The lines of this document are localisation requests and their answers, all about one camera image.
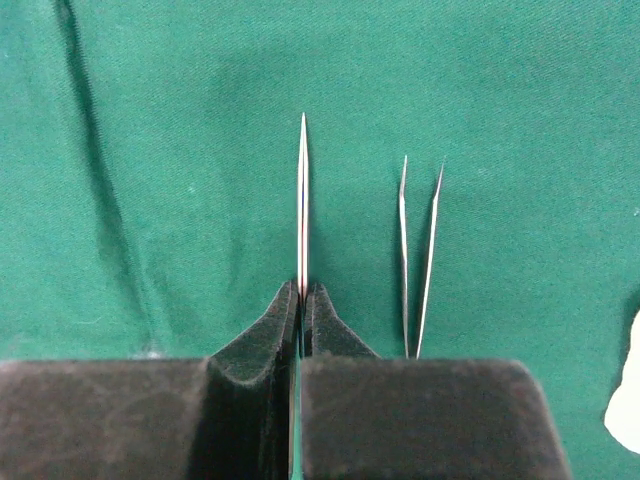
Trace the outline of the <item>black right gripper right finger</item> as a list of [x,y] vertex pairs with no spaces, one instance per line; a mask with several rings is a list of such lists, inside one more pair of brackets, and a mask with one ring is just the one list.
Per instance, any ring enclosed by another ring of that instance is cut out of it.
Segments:
[[544,392],[508,359],[384,359],[313,285],[302,322],[307,479],[568,479]]

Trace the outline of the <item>dark green surgical cloth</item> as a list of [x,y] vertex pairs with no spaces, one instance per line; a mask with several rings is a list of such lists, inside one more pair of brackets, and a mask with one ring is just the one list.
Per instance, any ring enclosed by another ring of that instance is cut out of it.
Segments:
[[578,479],[635,479],[602,416],[639,308],[635,1],[5,1],[1,354],[214,352],[296,273],[404,352],[544,386]]

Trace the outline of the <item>white gauze pad bottom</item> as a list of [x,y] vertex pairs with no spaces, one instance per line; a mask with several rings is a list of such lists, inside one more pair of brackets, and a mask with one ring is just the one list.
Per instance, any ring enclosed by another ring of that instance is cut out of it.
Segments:
[[640,373],[639,373],[639,314],[630,328],[627,358],[621,381],[612,394],[604,415],[604,426],[625,449],[640,452]]

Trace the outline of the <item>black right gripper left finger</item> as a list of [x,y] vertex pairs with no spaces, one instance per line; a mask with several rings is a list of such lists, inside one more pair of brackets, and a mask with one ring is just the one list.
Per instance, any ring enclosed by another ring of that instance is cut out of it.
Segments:
[[6,361],[5,479],[287,479],[298,292],[213,355]]

